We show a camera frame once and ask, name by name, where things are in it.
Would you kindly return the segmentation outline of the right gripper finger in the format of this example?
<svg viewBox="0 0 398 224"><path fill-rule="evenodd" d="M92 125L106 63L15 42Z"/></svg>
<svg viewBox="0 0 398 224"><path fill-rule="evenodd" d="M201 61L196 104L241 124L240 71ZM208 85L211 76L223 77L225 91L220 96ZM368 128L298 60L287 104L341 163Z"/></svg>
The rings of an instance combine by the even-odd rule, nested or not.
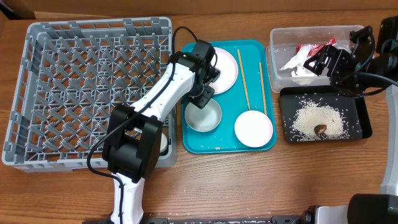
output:
<svg viewBox="0 0 398 224"><path fill-rule="evenodd" d="M308 62L326 62L328 59L328 50L330 45L324 45L317 53L311 56Z"/></svg>
<svg viewBox="0 0 398 224"><path fill-rule="evenodd" d="M303 66L317 76L320 76L323 72L323 64L318 60L308 59Z"/></svg>

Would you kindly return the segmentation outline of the white red wrapper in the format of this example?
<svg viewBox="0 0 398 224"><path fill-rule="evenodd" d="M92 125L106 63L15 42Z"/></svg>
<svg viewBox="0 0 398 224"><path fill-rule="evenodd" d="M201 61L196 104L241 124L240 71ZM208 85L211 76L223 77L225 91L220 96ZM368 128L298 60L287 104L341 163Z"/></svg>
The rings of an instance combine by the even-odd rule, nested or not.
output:
<svg viewBox="0 0 398 224"><path fill-rule="evenodd" d="M303 65L306 60L318 53L326 45L335 45L335 38L331 38L325 44L301 44L296 48L296 54L279 70L291 70L291 77L299 85L309 85L316 76Z"/></svg>

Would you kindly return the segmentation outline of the grey bowl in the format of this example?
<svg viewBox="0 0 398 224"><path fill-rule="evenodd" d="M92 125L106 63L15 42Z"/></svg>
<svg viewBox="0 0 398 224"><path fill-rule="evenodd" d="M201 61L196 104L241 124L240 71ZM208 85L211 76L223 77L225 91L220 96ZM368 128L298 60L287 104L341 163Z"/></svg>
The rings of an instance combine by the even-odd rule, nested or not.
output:
<svg viewBox="0 0 398 224"><path fill-rule="evenodd" d="M199 109L193 103L189 103L185 107L184 118L188 126L195 131L212 131L221 122L221 106L214 99L211 99L202 109Z"/></svg>

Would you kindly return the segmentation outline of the white rice pile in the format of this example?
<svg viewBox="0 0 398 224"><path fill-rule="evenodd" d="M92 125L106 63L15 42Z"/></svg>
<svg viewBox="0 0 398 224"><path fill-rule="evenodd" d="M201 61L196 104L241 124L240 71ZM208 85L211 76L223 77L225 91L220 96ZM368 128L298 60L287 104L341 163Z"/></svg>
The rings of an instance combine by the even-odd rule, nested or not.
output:
<svg viewBox="0 0 398 224"><path fill-rule="evenodd" d="M286 131L290 136L287 138L292 142L300 141L327 141L327 140L349 140L362 138L362 130L359 119L349 117L349 109L339 109L329 105L321 98L319 102L304 99L299 101L299 109L292 118L288 118L290 125ZM327 125L327 130L321 136L314 133L314 127L318 124Z"/></svg>

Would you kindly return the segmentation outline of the white cup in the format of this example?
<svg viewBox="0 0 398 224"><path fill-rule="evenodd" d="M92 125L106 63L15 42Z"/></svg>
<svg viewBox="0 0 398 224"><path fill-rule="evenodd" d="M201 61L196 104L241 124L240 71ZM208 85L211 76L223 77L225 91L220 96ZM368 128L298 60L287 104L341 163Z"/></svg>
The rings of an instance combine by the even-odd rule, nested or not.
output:
<svg viewBox="0 0 398 224"><path fill-rule="evenodd" d="M168 137L162 133L160 140L160 155L166 155L169 148L169 139Z"/></svg>

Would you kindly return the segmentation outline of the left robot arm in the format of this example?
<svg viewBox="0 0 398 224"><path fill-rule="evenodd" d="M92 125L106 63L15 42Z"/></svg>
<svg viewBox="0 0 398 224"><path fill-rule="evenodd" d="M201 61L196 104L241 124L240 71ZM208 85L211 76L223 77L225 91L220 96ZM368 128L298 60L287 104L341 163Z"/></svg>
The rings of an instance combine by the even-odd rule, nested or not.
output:
<svg viewBox="0 0 398 224"><path fill-rule="evenodd" d="M211 64L215 48L198 40L191 52L170 56L164 75L131 106L116 106L108 123L102 157L114 179L110 223L140 223L144 181L160 156L163 123L178 101L199 109L211 100L210 83L220 75Z"/></svg>

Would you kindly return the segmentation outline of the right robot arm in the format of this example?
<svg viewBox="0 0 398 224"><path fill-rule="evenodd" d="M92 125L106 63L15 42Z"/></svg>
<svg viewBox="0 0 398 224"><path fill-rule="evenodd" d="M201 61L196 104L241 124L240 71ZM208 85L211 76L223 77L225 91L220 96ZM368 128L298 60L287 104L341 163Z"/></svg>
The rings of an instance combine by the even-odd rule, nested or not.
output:
<svg viewBox="0 0 398 224"><path fill-rule="evenodd" d="M371 26L349 33L351 51L322 47L304 63L316 75L327 69L330 85L341 96L359 98L384 93L382 108L387 159L377 194L354 194L348 204L313 205L301 223L397 223L397 17L383 19L378 36Z"/></svg>

